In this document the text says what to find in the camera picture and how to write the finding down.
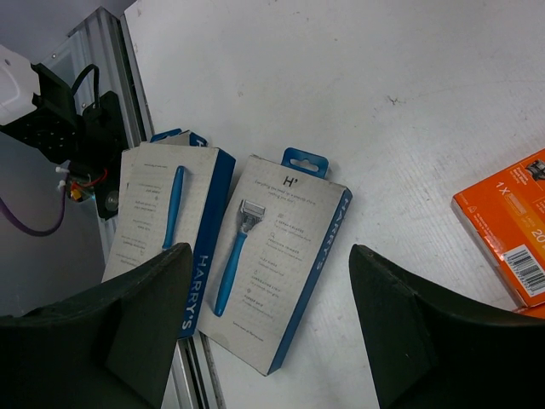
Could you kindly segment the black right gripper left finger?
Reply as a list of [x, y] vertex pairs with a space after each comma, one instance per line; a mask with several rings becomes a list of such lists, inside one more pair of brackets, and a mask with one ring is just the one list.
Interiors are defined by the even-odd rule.
[[73, 297], [1, 318], [3, 408], [159, 408], [192, 277], [177, 244]]

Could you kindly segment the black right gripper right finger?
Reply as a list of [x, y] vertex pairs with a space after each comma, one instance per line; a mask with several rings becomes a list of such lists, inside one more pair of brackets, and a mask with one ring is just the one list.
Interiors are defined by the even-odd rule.
[[349, 273], [381, 408], [542, 408], [544, 321], [477, 302], [364, 245]]

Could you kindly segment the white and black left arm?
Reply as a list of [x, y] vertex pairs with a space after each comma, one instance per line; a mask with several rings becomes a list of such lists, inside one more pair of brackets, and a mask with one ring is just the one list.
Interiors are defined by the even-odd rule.
[[81, 117], [70, 86], [45, 65], [1, 47], [1, 132], [55, 164], [77, 154]]

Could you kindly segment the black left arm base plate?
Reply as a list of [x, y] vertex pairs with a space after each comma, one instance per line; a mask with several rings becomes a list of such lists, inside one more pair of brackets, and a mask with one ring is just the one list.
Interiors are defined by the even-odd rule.
[[100, 69], [87, 65], [77, 76], [71, 91], [75, 95], [84, 79], [93, 75], [93, 100], [77, 116], [77, 151], [71, 166], [89, 179], [78, 187], [95, 197], [98, 215], [109, 220], [118, 213], [122, 152], [128, 148], [118, 95], [101, 94]]

